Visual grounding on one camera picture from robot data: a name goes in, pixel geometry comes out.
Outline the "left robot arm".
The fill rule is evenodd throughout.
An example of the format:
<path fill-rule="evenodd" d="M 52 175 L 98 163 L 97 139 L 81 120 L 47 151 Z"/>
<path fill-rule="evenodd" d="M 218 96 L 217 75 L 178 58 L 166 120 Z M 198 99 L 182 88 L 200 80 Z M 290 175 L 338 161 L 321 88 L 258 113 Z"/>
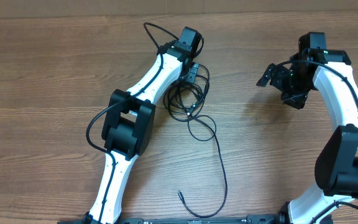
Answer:
<path fill-rule="evenodd" d="M 105 166 L 96 200 L 82 223 L 118 221 L 131 169 L 152 137 L 156 104 L 172 83 L 195 79 L 193 59 L 202 47 L 202 35 L 185 27 L 181 36 L 159 45 L 149 71 L 128 90 L 115 90 L 108 107 L 96 116 L 105 117 L 100 149 Z"/>

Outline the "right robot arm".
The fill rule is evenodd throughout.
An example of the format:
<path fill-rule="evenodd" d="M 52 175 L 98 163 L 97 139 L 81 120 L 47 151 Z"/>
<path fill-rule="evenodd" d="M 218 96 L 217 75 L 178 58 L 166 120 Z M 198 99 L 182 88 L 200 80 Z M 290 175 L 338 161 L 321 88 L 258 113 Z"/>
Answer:
<path fill-rule="evenodd" d="M 308 93 L 321 94 L 333 133 L 314 165 L 314 182 L 298 198 L 283 205 L 272 223 L 332 223 L 341 206 L 358 210 L 358 88 L 352 62 L 344 50 L 329 50 L 323 32 L 298 40 L 298 53 L 271 63 L 257 86 L 271 85 L 283 104 L 304 108 Z"/>

